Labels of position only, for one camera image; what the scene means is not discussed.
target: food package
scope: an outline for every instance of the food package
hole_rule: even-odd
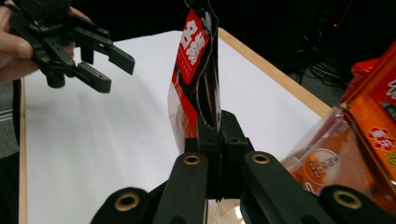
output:
[[[197,119],[217,133],[220,126],[218,18],[208,0],[185,1],[190,8],[168,93],[168,114],[179,153],[197,137]]]
[[[282,164],[317,195],[350,187],[396,218],[396,41],[370,70]]]

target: red snack bag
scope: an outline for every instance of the red snack bag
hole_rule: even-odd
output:
[[[368,61],[355,63],[352,65],[350,72],[353,75],[349,86],[346,89],[346,92],[340,99],[340,102],[344,102],[345,99],[355,91],[356,88],[359,87],[359,84],[363,82],[363,80],[371,73],[371,71],[375,68],[375,66],[379,63],[381,58],[374,58]]]
[[[198,116],[219,132],[218,18],[209,1],[190,7],[168,93],[168,113],[180,153],[196,137]]]

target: white table surface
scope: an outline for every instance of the white table surface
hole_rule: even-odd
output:
[[[116,42],[136,60],[132,76],[96,53],[93,67],[112,79],[107,94],[76,78],[59,90],[40,72],[25,78],[29,224],[90,223],[111,193],[167,180],[178,156],[167,95],[180,38],[174,31]],[[221,108],[256,150],[279,160],[320,120],[221,40],[219,83]]]

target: human hand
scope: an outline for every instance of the human hand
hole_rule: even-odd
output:
[[[9,33],[9,18],[12,10],[0,7],[0,81],[11,81],[27,76],[38,70],[37,65],[31,60],[34,56],[32,46],[25,39]],[[67,16],[77,14],[89,19],[80,11],[70,8]],[[73,55],[75,44],[64,47],[64,50]]]

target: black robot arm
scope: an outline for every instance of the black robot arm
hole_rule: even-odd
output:
[[[208,200],[229,199],[240,199],[246,224],[396,223],[354,189],[303,189],[274,156],[254,150],[232,113],[222,111],[221,126],[217,135],[198,119],[198,137],[186,141],[167,181],[151,192],[114,192],[92,224],[203,224]]]
[[[12,34],[26,39],[34,49],[32,60],[46,75],[52,88],[61,88],[64,75],[77,77],[99,92],[109,92],[111,79],[94,69],[93,54],[103,53],[125,72],[134,71],[134,58],[114,46],[108,30],[78,15],[66,16],[72,0],[19,0],[6,3],[13,13],[9,21]],[[81,48],[77,64],[63,49],[71,43]]]

